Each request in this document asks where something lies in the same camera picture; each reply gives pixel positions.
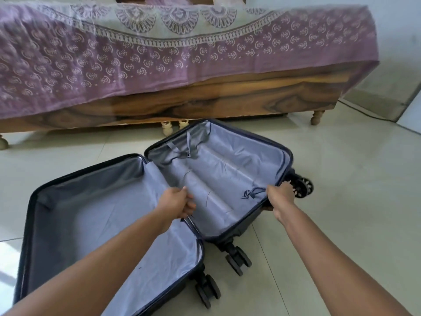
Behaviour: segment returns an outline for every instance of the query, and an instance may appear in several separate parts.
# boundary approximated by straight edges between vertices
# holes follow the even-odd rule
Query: left hand
[[[188,193],[185,186],[182,189],[171,187],[162,194],[154,210],[154,213],[163,220],[161,233],[170,228],[174,219],[185,219],[193,214],[196,204],[191,201],[192,198],[193,196]]]

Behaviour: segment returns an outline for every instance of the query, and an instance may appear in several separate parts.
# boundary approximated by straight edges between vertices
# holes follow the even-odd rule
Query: suitcase
[[[313,191],[292,163],[279,143],[203,120],[153,144],[145,156],[124,155],[50,181],[29,200],[15,303],[150,212],[165,189],[187,186],[196,211],[155,240],[103,315],[151,315],[189,280],[210,308],[221,293],[205,274],[203,241],[226,251],[241,276],[252,262],[233,239],[268,205],[266,185],[289,180],[300,198]]]

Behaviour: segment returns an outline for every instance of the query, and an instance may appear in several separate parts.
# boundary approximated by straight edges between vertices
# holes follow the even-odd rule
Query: forearm
[[[155,212],[17,303],[7,316],[99,316],[162,230]]]
[[[285,229],[331,315],[410,315],[304,212],[292,207],[285,219]]]

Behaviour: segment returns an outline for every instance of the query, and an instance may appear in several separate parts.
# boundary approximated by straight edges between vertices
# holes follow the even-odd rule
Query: turned wooden leg
[[[8,148],[9,148],[9,143],[0,134],[0,151],[3,149],[8,149]]]
[[[312,119],[311,119],[311,124],[312,125],[317,125],[317,124],[319,124],[320,123],[320,119],[322,118],[322,116],[323,116],[323,113],[324,113],[325,111],[314,111],[314,113],[313,113],[313,117],[312,117]]]
[[[178,125],[180,126],[180,130],[182,130],[183,128],[188,126],[188,124],[189,124],[189,120],[178,121]]]
[[[164,132],[165,136],[170,136],[173,133],[173,125],[171,122],[161,122],[162,124],[162,132]]]

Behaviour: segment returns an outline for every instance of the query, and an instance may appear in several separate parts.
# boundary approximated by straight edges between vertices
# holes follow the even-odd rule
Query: tile floor
[[[317,127],[310,113],[232,124],[289,147],[315,192],[297,203],[413,314],[421,314],[421,136],[344,105]],[[43,183],[162,139],[160,127],[5,134],[0,151],[0,314],[12,303],[27,202]],[[286,233],[269,212],[235,241],[253,261],[238,277],[217,248],[205,264],[222,298],[207,311],[189,286],[155,315],[328,315]]]

